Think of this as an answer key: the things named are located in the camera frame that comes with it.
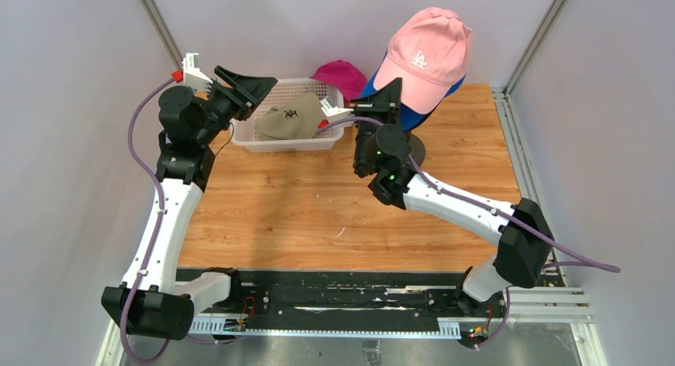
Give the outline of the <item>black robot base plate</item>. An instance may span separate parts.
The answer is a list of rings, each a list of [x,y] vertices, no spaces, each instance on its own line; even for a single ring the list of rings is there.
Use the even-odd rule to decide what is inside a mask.
[[[470,307],[455,301],[457,272],[242,270],[233,302],[206,313],[240,319],[249,331],[282,333],[438,333],[443,320],[491,329],[507,317],[497,292]]]

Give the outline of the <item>black baseball cap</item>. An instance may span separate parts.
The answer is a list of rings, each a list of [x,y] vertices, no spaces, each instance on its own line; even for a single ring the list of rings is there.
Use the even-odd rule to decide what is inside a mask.
[[[416,128],[422,126],[433,115],[433,113],[434,112],[431,111],[430,113],[425,114],[423,117],[421,117],[418,123],[416,124]]]

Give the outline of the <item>khaki baseball cap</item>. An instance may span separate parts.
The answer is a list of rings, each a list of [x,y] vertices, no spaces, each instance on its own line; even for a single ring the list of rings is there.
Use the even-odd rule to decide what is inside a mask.
[[[308,139],[315,136],[323,118],[319,98],[306,92],[271,108],[255,121],[255,130],[266,140]]]

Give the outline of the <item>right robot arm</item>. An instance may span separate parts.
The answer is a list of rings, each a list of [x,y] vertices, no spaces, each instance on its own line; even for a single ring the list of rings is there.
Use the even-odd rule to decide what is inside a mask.
[[[525,197],[516,204],[480,197],[423,171],[402,127],[401,92],[402,81],[395,79],[381,90],[366,84],[353,100],[354,173],[372,178],[369,189],[380,203],[438,217],[495,246],[495,255],[469,268],[458,286],[461,313],[474,316],[500,290],[533,288],[554,242],[539,204]]]

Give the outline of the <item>magenta baseball cap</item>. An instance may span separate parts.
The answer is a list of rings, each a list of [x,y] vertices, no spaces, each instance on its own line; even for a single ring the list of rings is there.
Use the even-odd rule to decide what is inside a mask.
[[[368,82],[358,68],[345,60],[320,66],[310,78],[335,87],[348,100],[359,98]]]

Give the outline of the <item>dark wooden mannequin stand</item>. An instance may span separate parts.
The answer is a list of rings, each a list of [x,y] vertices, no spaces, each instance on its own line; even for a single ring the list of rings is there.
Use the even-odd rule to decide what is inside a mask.
[[[418,136],[413,134],[411,131],[405,131],[405,136],[408,139],[408,143],[412,148],[411,155],[413,159],[415,160],[418,166],[421,166],[426,157],[425,145],[423,144],[422,140]]]

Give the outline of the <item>light pink baseball cap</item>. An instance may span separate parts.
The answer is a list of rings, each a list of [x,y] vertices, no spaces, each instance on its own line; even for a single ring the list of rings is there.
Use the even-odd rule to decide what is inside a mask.
[[[427,115],[465,79],[472,40],[473,31],[454,11],[423,9],[391,37],[373,87],[379,91],[402,79],[401,103]]]

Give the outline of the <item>aluminium frame rail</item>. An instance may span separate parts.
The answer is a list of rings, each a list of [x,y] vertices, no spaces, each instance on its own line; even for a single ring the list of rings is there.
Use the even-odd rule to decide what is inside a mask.
[[[454,302],[457,273],[243,271],[207,285],[199,269],[181,269],[161,291],[107,287],[101,298],[117,325],[134,336],[179,341],[188,335],[456,340],[485,344],[516,323],[589,324],[583,291],[545,276],[531,289],[496,293],[463,311]]]

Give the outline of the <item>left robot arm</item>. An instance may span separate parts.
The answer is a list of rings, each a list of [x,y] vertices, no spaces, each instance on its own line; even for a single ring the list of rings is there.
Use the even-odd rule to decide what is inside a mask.
[[[276,84],[273,77],[219,66],[214,77],[174,74],[151,92],[162,126],[157,164],[142,166],[154,186],[153,204],[130,267],[121,283],[106,287],[101,297],[124,337],[179,341],[206,309],[218,306],[233,313],[243,305],[237,270],[211,267],[178,285],[178,260],[216,159],[211,142],[232,121],[249,118]]]

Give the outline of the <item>white plastic basket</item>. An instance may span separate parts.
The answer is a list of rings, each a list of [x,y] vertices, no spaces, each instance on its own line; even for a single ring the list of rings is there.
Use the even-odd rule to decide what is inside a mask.
[[[311,78],[279,80],[249,119],[234,122],[232,141],[253,153],[329,150],[343,129],[316,133],[325,119],[319,101],[326,97],[344,105],[332,85]]]

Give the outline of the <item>blue baseball cap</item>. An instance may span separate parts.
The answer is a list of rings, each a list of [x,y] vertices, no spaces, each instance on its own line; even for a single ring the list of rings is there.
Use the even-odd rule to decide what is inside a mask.
[[[370,94],[373,94],[376,89],[374,88],[374,80],[377,75],[377,72],[371,75],[369,78],[368,82],[366,83],[365,87],[361,91],[361,94],[359,95],[359,98],[363,96],[367,96]],[[435,111],[435,109],[440,105],[440,102],[443,101],[445,98],[449,97],[453,93],[455,93],[459,88],[462,86],[463,81],[466,79],[466,77],[463,77],[460,79],[456,84],[454,84],[448,92],[440,99],[440,101],[431,109],[431,111]],[[423,114],[420,114],[417,111],[412,110],[410,107],[402,103],[400,105],[400,121],[402,123],[402,127],[404,131],[410,131],[414,130],[416,128],[416,124],[420,120],[421,117],[423,117]]]

